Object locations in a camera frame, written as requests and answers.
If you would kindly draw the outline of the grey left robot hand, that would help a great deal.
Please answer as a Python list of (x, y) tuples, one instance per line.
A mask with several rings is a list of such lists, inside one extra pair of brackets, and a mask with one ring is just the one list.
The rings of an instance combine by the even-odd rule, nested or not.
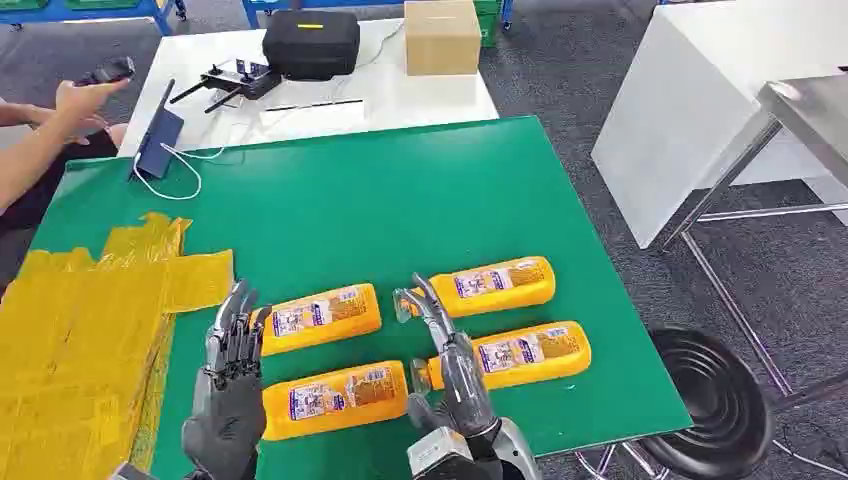
[(262, 400), (264, 321), (251, 322), (258, 292), (236, 281), (204, 339), (192, 414), (182, 426), (188, 479), (253, 479), (258, 443), (267, 425)]

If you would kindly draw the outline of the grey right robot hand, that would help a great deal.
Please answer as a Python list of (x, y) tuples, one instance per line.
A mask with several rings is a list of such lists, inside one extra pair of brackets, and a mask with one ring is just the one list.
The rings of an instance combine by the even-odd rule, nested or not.
[(501, 420), (494, 412), (471, 340), (455, 327), (430, 281), (418, 273), (412, 274), (412, 280), (423, 293), (419, 295), (404, 289), (401, 297), (419, 309), (428, 326), (438, 351), (444, 391), (438, 407), (431, 406), (421, 393), (410, 394), (408, 415), (413, 425), (423, 432), (444, 426), (462, 435), (475, 460), (494, 460), (497, 458), (494, 443)]

